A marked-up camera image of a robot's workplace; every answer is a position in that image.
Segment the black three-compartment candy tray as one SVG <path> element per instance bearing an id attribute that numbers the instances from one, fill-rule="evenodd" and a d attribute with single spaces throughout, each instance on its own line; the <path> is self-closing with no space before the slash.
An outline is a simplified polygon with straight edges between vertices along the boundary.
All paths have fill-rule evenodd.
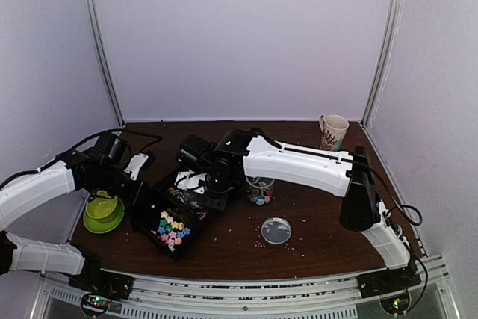
<path id="1" fill-rule="evenodd" d="M 132 229 L 173 261 L 187 252 L 211 219 L 211 212 L 198 203 L 200 194 L 184 186 L 192 178 L 191 171 L 171 172 L 128 208 Z"/>

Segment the clear plastic jar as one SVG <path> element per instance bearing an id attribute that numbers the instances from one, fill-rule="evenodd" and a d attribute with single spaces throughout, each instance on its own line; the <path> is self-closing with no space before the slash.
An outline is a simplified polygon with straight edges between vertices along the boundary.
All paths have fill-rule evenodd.
<path id="1" fill-rule="evenodd" d="M 274 179 L 247 176 L 246 183 L 247 198 L 251 203 L 262 206 L 270 203 L 273 199 Z"/>

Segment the round metal jar lid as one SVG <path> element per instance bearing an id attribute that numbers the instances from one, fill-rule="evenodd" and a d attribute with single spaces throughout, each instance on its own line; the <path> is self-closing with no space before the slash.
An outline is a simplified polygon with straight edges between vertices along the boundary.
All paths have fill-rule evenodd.
<path id="1" fill-rule="evenodd" d="M 284 244 L 291 235 L 292 226 L 284 218 L 271 217 L 261 225 L 261 236 L 269 244 Z"/>

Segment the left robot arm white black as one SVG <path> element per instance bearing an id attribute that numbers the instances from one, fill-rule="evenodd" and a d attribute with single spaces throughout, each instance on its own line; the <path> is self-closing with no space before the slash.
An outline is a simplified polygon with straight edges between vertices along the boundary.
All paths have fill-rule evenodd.
<path id="1" fill-rule="evenodd" d="M 122 200 L 139 194 L 138 178 L 153 161 L 150 153 L 137 153 L 120 166 L 128 143 L 115 134 L 101 134 L 95 145 L 56 155 L 35 170 L 17 173 L 1 184 L 1 273 L 26 270 L 77 275 L 92 292 L 107 286 L 107 275 L 94 265 L 95 256 L 70 244 L 23 238 L 8 227 L 34 209 L 74 191 L 103 190 Z"/>

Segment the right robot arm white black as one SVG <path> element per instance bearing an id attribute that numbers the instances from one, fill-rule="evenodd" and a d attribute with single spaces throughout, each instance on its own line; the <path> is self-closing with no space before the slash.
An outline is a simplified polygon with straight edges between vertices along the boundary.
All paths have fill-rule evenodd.
<path id="1" fill-rule="evenodd" d="M 382 257 L 383 284 L 396 291 L 412 277 L 412 250 L 391 210 L 376 190 L 378 173 L 365 148 L 331 152 L 279 142 L 261 129 L 232 129 L 219 143 L 188 135 L 177 161 L 204 174 L 202 204 L 222 210 L 229 193 L 247 178 L 265 178 L 316 188 L 341 198 L 340 224 L 359 232 Z"/>

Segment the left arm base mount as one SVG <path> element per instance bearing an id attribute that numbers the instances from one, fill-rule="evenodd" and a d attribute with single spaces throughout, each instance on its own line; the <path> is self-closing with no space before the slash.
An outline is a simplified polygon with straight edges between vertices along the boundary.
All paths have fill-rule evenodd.
<path id="1" fill-rule="evenodd" d="M 134 284 L 132 276 L 103 270 L 100 258 L 95 256 L 85 259 L 78 275 L 66 276 L 69 285 L 110 300 L 127 300 Z"/>

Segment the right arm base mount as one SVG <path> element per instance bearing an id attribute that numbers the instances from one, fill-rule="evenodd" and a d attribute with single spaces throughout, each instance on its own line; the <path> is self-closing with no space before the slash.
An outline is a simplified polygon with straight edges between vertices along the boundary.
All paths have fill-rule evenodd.
<path id="1" fill-rule="evenodd" d="M 416 264 L 412 262 L 400 269 L 384 269 L 361 274 L 356 280 L 362 298 L 382 296 L 421 284 Z"/>

